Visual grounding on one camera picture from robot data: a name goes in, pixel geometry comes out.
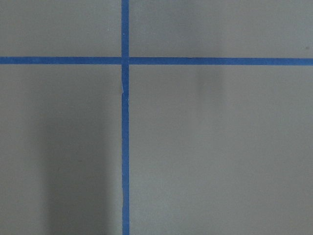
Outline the brown paper table cover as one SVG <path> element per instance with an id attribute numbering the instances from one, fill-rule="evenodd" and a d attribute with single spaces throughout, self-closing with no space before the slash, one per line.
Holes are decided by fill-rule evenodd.
<path id="1" fill-rule="evenodd" d="M 133 57 L 312 57 L 310 0 L 132 0 Z M 0 232 L 122 233 L 120 65 L 2 65 Z M 310 235 L 311 66 L 131 65 L 133 235 Z"/>

